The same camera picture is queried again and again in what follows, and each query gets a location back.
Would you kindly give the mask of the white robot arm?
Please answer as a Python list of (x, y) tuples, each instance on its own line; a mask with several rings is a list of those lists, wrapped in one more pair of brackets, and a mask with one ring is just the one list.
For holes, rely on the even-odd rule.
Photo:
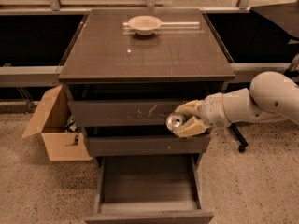
[(178, 137), (192, 137), (236, 122), (290, 120), (299, 124), (299, 86), (280, 73), (263, 72), (251, 81), (249, 89), (211, 94), (178, 106), (174, 113), (188, 118), (173, 130)]

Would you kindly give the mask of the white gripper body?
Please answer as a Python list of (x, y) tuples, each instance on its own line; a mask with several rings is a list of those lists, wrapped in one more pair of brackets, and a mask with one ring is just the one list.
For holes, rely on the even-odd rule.
[(218, 129), (229, 127), (231, 122), (224, 111), (223, 94), (208, 95), (199, 106), (199, 117), (208, 127)]

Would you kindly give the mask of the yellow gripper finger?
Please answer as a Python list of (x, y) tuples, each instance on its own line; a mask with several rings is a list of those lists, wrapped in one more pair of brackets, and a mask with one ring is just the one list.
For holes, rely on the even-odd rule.
[(201, 133), (204, 133), (208, 129), (205, 123), (198, 119), (196, 116), (191, 117), (181, 127), (174, 130), (174, 135), (180, 138), (189, 138)]
[(183, 105), (178, 106), (175, 109), (175, 113), (179, 113), (185, 117), (193, 115), (196, 117), (200, 116), (199, 108), (202, 104), (202, 100), (192, 100)]

